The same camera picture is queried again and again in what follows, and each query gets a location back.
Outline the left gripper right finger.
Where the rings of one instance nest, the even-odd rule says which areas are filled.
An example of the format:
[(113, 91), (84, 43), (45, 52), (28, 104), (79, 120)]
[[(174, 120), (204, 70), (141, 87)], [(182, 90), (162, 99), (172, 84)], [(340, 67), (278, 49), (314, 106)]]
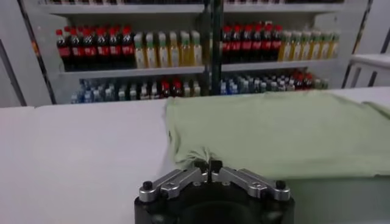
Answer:
[(277, 201), (289, 201), (291, 198), (291, 190), (285, 181), (270, 180), (247, 169), (235, 170), (223, 166), (219, 160), (210, 160), (209, 168), (213, 182), (233, 183), (250, 197), (262, 199), (270, 196)]

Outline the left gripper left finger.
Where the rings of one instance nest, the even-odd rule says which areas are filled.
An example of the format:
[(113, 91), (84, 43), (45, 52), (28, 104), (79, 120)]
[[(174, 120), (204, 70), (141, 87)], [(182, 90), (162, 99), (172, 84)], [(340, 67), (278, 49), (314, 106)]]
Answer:
[(180, 195), (189, 184), (201, 184), (208, 180), (208, 164), (205, 161), (195, 161), (188, 169), (175, 169), (155, 181), (145, 181), (138, 191), (138, 199), (151, 203), (159, 196), (166, 195), (173, 199)]

